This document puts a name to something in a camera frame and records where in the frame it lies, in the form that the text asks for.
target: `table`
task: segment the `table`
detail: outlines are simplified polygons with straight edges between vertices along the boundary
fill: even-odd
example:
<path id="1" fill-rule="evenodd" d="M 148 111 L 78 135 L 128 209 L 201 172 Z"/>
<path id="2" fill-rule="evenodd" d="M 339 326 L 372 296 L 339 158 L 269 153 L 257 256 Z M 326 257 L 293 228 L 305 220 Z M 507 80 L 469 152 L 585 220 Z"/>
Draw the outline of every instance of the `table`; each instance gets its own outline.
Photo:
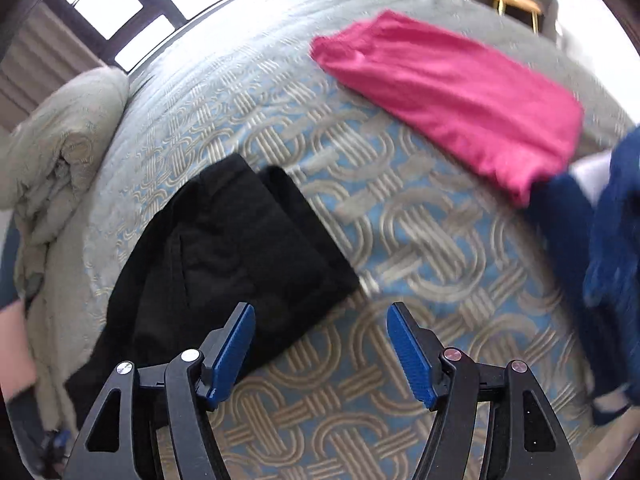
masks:
<path id="1" fill-rule="evenodd" d="M 542 14 L 540 6 L 533 0 L 494 0 L 494 7 L 498 10 L 498 14 L 503 15 L 507 5 L 517 7 L 525 12 L 531 13 L 531 24 L 533 32 L 538 33 L 538 16 Z"/>

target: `metal screw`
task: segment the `metal screw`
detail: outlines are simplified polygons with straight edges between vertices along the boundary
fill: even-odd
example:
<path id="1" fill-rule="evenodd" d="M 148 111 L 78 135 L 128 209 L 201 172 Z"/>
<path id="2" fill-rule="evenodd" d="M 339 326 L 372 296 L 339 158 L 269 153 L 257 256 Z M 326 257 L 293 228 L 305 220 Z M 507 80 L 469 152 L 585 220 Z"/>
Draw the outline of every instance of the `metal screw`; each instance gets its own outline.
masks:
<path id="1" fill-rule="evenodd" d="M 198 357 L 200 357 L 200 352 L 195 348 L 189 348 L 180 354 L 180 358 L 186 363 L 195 361 Z"/>
<path id="2" fill-rule="evenodd" d="M 511 368 L 519 374 L 523 374 L 527 371 L 527 365 L 522 361 L 514 361 L 511 363 Z"/>
<path id="3" fill-rule="evenodd" d="M 130 371 L 133 370 L 133 363 L 130 363 L 129 361 L 124 361 L 121 362 L 117 367 L 116 367 L 116 371 L 120 374 L 120 375 L 127 375 Z"/>
<path id="4" fill-rule="evenodd" d="M 447 348 L 444 351 L 444 357 L 449 361 L 460 361 L 460 359 L 462 359 L 462 352 L 457 348 Z"/>

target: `bed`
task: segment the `bed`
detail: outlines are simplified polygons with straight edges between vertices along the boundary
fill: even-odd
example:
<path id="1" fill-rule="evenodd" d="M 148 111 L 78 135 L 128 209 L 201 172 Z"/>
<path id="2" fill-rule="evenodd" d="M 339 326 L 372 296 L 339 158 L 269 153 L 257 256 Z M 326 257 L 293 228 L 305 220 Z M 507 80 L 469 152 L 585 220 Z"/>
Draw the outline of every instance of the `bed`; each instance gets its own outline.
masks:
<path id="1" fill-rule="evenodd" d="M 131 77 L 113 143 L 50 248 L 30 313 L 45 420 L 74 425 L 63 382 L 89 357 L 110 291 L 145 225 L 204 167 L 239 152 L 286 168 L 360 277 L 361 290 L 210 415 L 234 480 L 410 478 L 433 415 L 406 384 L 383 323 L 404 301 L 445 346 L 532 366 L 579 459 L 594 431 L 584 359 L 539 242 L 491 187 L 308 56 L 310 39 L 393 9 L 490 44 L 571 89 L 578 153 L 632 125 L 549 40 L 463 0 L 236 0 Z M 488 405 L 467 477 L 478 478 Z M 167 431 L 159 443 L 176 478 Z"/>

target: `dark blue fabric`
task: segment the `dark blue fabric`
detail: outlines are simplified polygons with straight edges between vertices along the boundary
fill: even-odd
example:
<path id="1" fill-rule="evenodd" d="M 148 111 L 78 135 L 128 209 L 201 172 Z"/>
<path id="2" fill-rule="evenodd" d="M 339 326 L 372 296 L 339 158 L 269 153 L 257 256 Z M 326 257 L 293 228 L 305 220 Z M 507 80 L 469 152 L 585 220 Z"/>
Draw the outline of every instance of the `dark blue fabric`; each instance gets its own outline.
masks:
<path id="1" fill-rule="evenodd" d="M 14 285 L 14 265 L 19 245 L 20 233 L 15 226 L 14 219 L 11 218 L 0 263 L 0 309 L 18 299 L 18 291 L 15 290 Z"/>
<path id="2" fill-rule="evenodd" d="M 584 280 L 588 307 L 605 306 L 626 364 L 627 395 L 640 403 L 640 128 L 611 155 L 609 184 L 593 215 L 590 265 Z"/>
<path id="3" fill-rule="evenodd" d="M 543 237 L 552 268 L 569 306 L 584 354 L 594 379 L 593 397 L 617 389 L 626 382 L 615 324 L 600 304 L 587 308 L 582 284 L 589 266 L 589 240 L 594 211 L 577 182 L 567 173 L 531 189 L 527 220 Z M 593 409 L 595 424 L 607 424 L 621 413 Z"/>

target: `rolled blanket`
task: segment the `rolled blanket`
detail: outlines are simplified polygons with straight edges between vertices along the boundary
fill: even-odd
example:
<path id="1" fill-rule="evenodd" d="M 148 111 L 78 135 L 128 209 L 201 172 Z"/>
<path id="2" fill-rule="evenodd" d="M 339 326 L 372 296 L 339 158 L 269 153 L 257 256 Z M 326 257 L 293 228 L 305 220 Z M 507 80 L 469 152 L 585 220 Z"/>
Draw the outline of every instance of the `rolled blanket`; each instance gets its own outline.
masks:
<path id="1" fill-rule="evenodd" d="M 21 243 L 15 285 L 27 301 L 40 289 L 49 244 L 100 168 L 129 97 L 116 68 L 85 72 L 0 139 L 0 209 L 14 209 Z"/>

